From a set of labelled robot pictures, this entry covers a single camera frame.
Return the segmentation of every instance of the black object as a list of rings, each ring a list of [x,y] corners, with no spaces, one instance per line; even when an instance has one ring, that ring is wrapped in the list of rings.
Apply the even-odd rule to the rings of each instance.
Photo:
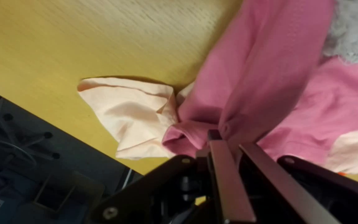
[[[230,173],[235,163],[218,138],[210,133],[207,157],[175,157],[108,198],[93,222],[358,223],[356,182],[296,157],[277,164],[253,143],[238,146],[240,172]]]
[[[140,176],[0,97],[0,224],[82,224]]]

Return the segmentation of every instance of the metal bar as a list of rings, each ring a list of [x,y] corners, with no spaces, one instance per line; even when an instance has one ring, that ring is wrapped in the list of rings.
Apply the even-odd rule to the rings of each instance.
[[[223,223],[256,223],[256,215],[226,142],[212,139],[210,149]]]
[[[257,144],[238,147],[306,223],[339,223]]]
[[[127,186],[128,186],[128,183],[129,183],[129,179],[130,179],[130,176],[131,176],[131,172],[133,172],[131,169],[128,171],[127,177],[125,177],[125,181],[124,181],[124,183],[122,184],[122,189],[127,188]]]

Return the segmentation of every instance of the cloth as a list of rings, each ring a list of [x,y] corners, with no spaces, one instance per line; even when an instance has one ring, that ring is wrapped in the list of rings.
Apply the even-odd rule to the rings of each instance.
[[[358,65],[334,57],[322,62],[292,112],[258,143],[273,158],[292,154],[347,173],[358,164],[351,139],[358,133],[345,133],[356,130]]]
[[[339,136],[323,167],[333,172],[358,174],[358,131]]]
[[[177,122],[172,87],[114,77],[87,79],[79,82],[78,93],[117,139],[117,158],[174,156],[161,144],[166,128]]]
[[[325,56],[340,56],[358,64],[358,0],[338,0],[324,46]]]
[[[164,146],[195,156],[207,131],[218,128],[238,158],[240,143],[260,139],[297,103],[318,64],[333,9],[333,0],[243,1],[179,107],[180,122],[169,127]]]
[[[177,92],[176,96],[176,105],[181,105],[184,100],[190,95],[191,90],[194,88],[194,82],[190,82],[186,87]]]

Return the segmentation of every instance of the yellow table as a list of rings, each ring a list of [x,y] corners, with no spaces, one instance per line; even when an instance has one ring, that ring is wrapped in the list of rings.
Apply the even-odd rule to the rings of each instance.
[[[124,76],[180,88],[240,3],[0,0],[0,95],[113,157],[117,143],[77,96],[78,81]],[[119,161],[139,173],[164,162]]]

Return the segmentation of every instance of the pink cloth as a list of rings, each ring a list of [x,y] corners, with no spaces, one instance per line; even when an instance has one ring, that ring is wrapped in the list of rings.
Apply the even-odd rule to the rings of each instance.
[[[356,130],[358,65],[330,59],[314,72],[291,115],[263,137],[260,146],[272,158],[292,154],[324,166],[337,138]],[[335,161],[349,158],[338,152],[335,157]]]
[[[230,148],[276,127],[309,81],[329,30],[334,0],[246,0],[179,107],[164,146],[195,156],[218,128]]]

